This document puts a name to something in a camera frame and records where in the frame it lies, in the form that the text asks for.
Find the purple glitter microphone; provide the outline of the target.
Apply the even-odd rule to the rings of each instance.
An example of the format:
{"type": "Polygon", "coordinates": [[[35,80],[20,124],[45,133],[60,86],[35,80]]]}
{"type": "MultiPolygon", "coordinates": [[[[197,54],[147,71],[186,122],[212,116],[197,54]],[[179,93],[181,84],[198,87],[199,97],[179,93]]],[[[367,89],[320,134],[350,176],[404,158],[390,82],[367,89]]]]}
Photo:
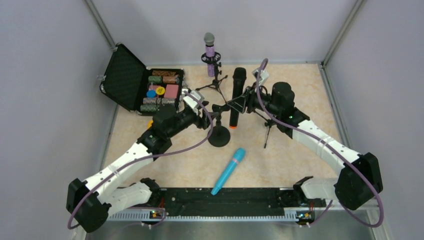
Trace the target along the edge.
{"type": "Polygon", "coordinates": [[[215,36],[211,32],[207,32],[205,33],[203,40],[205,42],[206,61],[208,62],[207,73],[208,73],[208,76],[212,78],[215,76],[214,65],[211,63],[211,61],[214,59],[214,56],[215,56],[215,47],[214,47],[215,36]]]}

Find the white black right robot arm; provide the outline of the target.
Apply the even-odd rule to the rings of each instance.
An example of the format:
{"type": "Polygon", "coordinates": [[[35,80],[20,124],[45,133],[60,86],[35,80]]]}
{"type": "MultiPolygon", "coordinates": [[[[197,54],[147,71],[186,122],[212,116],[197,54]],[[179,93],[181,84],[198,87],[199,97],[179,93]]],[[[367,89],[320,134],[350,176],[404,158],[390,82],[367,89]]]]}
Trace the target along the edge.
{"type": "Polygon", "coordinates": [[[295,93],[287,82],[276,82],[270,93],[263,92],[268,73],[263,68],[253,72],[256,81],[245,86],[247,71],[237,67],[233,72],[229,125],[235,128],[238,115],[263,111],[272,124],[292,140],[303,144],[335,172],[335,178],[307,176],[295,184],[306,199],[338,201],[348,210],[357,210],[375,199],[383,210],[379,194],[383,190],[379,161],[368,152],[361,154],[348,148],[321,130],[311,118],[295,106],[295,93]]]}

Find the black orange-tipped microphone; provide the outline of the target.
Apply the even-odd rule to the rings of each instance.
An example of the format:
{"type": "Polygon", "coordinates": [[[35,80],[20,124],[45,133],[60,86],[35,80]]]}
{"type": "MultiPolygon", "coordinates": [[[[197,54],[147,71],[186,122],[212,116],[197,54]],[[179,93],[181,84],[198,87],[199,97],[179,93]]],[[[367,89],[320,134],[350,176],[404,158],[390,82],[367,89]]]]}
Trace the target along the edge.
{"type": "Polygon", "coordinates": [[[235,129],[238,126],[239,111],[235,109],[236,98],[243,94],[244,84],[247,79],[247,71],[244,67],[236,67],[233,72],[233,89],[232,89],[232,102],[229,104],[231,107],[229,127],[235,129]]]}

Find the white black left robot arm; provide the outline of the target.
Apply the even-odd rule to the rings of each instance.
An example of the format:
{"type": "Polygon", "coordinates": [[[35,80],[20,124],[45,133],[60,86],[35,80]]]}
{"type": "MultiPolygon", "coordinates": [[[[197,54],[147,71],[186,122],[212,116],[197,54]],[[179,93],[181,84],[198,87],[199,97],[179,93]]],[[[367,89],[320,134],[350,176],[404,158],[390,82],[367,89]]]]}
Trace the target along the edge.
{"type": "Polygon", "coordinates": [[[214,124],[212,113],[206,108],[208,102],[197,90],[186,90],[183,95],[183,111],[162,117],[168,110],[159,110],[156,113],[159,118],[153,120],[152,126],[123,155],[94,175],[84,180],[76,178],[69,183],[65,205],[70,214],[67,222],[69,230],[82,227],[86,233],[92,233],[110,215],[133,205],[147,203],[153,193],[153,188],[148,184],[137,182],[124,188],[120,185],[158,158],[191,151],[211,137],[214,124]],[[190,147],[169,152],[172,137],[191,125],[207,130],[206,137],[190,147]]]}

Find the round base clip stand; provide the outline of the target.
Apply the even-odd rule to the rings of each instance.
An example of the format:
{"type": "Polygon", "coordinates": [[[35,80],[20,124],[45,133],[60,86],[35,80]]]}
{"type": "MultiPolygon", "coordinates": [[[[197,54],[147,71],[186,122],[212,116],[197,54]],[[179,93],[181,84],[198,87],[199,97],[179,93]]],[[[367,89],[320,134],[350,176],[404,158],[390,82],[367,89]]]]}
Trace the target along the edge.
{"type": "Polygon", "coordinates": [[[222,126],[222,113],[227,112],[230,109],[230,106],[227,104],[212,105],[212,113],[214,115],[215,126],[212,129],[211,136],[208,138],[208,142],[214,147],[221,148],[230,142],[230,131],[225,126],[222,126]]]}

